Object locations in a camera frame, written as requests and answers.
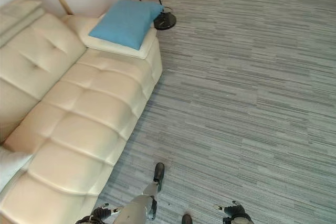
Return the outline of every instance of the pillow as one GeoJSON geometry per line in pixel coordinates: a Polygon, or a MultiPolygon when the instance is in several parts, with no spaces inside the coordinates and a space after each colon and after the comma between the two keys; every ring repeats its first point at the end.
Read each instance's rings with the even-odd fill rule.
{"type": "Polygon", "coordinates": [[[89,36],[140,49],[151,23],[163,6],[155,2],[119,0],[89,36]]]}
{"type": "Polygon", "coordinates": [[[0,147],[0,191],[10,179],[21,169],[32,155],[23,152],[11,152],[0,147]]]}

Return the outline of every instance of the sofa backrest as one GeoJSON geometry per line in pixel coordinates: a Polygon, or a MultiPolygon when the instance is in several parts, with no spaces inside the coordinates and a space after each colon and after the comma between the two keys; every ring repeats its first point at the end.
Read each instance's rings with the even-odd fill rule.
{"type": "Polygon", "coordinates": [[[79,38],[40,2],[0,8],[0,142],[85,52],[79,38]]]}

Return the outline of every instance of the sofa cushion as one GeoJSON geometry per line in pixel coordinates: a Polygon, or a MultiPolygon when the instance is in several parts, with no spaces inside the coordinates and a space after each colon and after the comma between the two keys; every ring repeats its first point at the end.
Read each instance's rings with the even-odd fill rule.
{"type": "Polygon", "coordinates": [[[74,223],[92,210],[161,74],[157,41],[153,50],[140,60],[88,49],[31,110],[4,143],[34,158],[3,218],[74,223]]]}
{"type": "Polygon", "coordinates": [[[14,0],[0,8],[0,35],[9,31],[41,5],[41,1],[14,0]]]}
{"type": "Polygon", "coordinates": [[[44,14],[0,48],[0,142],[85,52],[60,20],[44,14]]]}
{"type": "Polygon", "coordinates": [[[30,158],[29,154],[11,152],[0,146],[0,191],[30,158]]]}

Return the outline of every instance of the white pillow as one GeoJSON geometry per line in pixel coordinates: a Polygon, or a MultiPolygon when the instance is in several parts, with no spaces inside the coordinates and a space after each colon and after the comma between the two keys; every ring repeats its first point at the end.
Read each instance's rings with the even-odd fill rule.
{"type": "Polygon", "coordinates": [[[10,179],[21,169],[32,155],[23,152],[11,152],[0,147],[0,191],[10,179]]]}

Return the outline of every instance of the floor lamp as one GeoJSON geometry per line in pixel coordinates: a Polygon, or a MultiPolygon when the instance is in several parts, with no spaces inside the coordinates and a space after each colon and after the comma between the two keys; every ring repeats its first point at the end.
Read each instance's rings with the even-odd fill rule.
{"type": "Polygon", "coordinates": [[[175,24],[176,24],[176,17],[171,12],[165,12],[164,10],[162,10],[162,12],[154,20],[154,27],[157,30],[167,30],[175,26],[175,24]]]}

